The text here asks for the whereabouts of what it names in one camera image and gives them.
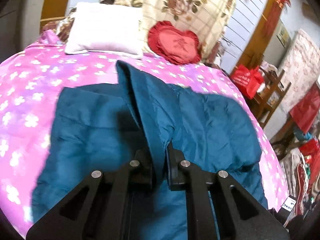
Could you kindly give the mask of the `teal quilted down jacket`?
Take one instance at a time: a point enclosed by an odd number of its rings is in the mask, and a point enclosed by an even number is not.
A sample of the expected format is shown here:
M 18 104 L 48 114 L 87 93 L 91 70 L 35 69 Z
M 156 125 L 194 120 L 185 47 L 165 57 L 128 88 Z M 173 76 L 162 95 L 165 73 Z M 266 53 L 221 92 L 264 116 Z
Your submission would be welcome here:
M 148 148 L 158 185 L 151 197 L 136 201 L 133 238 L 186 239 L 185 195 L 170 191 L 163 178 L 168 144 L 205 171 L 230 172 L 267 207 L 260 144 L 248 114 L 235 100 L 164 83 L 123 61 L 116 68 L 116 85 L 62 90 L 49 155 L 32 194 L 34 220 L 92 171 L 115 171 Z

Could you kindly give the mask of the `wooden chair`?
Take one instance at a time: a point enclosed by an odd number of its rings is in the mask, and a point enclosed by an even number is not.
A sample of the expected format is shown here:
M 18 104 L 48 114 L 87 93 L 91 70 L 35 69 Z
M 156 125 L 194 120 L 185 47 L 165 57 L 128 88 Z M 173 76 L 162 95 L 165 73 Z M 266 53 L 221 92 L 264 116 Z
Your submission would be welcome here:
M 278 75 L 275 71 L 266 71 L 261 67 L 259 70 L 264 74 L 267 83 L 260 93 L 256 93 L 253 102 L 252 113 L 261 128 L 265 128 L 273 113 L 282 102 L 283 98 L 291 87 L 291 82 L 284 86 L 281 81 L 285 75 L 285 70 L 282 70 Z

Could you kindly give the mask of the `red shopping bag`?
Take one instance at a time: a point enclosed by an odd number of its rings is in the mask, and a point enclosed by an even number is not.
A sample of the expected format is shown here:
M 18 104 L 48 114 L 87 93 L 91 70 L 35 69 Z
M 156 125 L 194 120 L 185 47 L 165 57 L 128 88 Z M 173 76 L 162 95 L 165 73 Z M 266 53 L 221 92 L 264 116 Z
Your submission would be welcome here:
M 248 69 L 244 65 L 239 65 L 231 75 L 231 80 L 238 90 L 248 99 L 253 99 L 264 78 L 259 72 L 259 66 Z

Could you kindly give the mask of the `pink floral bed sheet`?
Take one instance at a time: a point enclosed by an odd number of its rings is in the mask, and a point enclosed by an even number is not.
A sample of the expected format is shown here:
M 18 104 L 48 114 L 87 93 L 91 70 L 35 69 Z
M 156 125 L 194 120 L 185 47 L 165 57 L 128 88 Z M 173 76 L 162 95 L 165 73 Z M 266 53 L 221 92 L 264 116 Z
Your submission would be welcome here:
M 1 63 L 1 210 L 21 236 L 32 225 L 31 193 L 50 145 L 56 100 L 63 87 L 116 83 L 116 61 L 126 61 L 166 83 L 244 98 L 220 70 L 203 64 L 177 66 L 159 56 L 137 60 L 121 53 L 65 54 L 51 32 Z

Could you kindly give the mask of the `floral pink curtain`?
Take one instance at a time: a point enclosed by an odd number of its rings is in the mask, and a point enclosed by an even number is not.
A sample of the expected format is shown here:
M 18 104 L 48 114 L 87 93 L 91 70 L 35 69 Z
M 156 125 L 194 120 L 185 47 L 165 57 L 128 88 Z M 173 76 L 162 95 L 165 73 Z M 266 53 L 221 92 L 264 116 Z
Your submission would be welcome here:
M 284 86 L 291 84 L 280 103 L 289 113 L 309 91 L 319 76 L 319 46 L 303 30 L 299 29 L 283 57 L 279 70 L 285 73 L 281 79 Z

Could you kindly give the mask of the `red heart-shaped cushion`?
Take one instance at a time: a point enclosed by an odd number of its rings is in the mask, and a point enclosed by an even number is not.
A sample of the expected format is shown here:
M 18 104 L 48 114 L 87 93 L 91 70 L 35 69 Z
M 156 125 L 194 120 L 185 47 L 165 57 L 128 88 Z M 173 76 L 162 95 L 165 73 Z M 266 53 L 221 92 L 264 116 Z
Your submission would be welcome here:
M 195 33 L 175 28 L 171 22 L 157 22 L 148 32 L 148 46 L 157 55 L 176 65 L 201 60 L 199 39 Z

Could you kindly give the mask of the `white pillow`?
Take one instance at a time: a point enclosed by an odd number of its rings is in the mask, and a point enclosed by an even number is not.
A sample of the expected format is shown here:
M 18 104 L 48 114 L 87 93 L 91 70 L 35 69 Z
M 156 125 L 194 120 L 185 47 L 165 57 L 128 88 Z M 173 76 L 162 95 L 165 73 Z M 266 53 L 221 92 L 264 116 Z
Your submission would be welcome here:
M 139 25 L 142 19 L 142 8 L 79 2 L 65 53 L 111 51 L 141 59 L 143 44 Z

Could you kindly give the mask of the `cream rose-print quilt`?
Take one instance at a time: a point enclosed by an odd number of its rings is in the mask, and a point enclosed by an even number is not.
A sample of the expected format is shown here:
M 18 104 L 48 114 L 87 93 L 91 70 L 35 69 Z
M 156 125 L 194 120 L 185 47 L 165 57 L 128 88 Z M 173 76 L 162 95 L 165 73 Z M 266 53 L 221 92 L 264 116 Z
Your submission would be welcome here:
M 192 31 L 199 39 L 197 46 L 203 59 L 207 58 L 221 38 L 231 17 L 235 0 L 99 0 L 104 4 L 142 8 L 140 22 L 143 51 L 151 52 L 148 32 L 157 23 L 169 21 L 181 31 Z

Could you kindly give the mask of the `red hanging decoration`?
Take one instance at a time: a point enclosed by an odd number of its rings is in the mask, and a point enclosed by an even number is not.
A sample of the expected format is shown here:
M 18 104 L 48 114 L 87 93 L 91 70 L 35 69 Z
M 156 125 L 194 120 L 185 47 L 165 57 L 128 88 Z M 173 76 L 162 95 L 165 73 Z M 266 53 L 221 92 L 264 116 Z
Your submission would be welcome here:
M 288 5 L 290 7 L 290 0 L 274 0 L 274 2 L 272 3 L 271 10 L 265 20 L 265 24 L 263 27 L 263 35 L 265 37 L 272 36 L 285 5 Z

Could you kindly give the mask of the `white slatted headboard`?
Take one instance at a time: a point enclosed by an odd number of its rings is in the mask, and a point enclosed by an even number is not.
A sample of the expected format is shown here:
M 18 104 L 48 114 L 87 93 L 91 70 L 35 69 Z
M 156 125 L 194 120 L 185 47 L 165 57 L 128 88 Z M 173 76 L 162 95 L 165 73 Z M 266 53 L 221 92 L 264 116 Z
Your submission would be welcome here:
M 98 0 L 68 0 L 66 12 L 78 2 Z M 249 43 L 267 5 L 268 0 L 236 0 L 233 15 L 225 27 L 222 45 L 225 53 L 220 67 L 230 73 Z

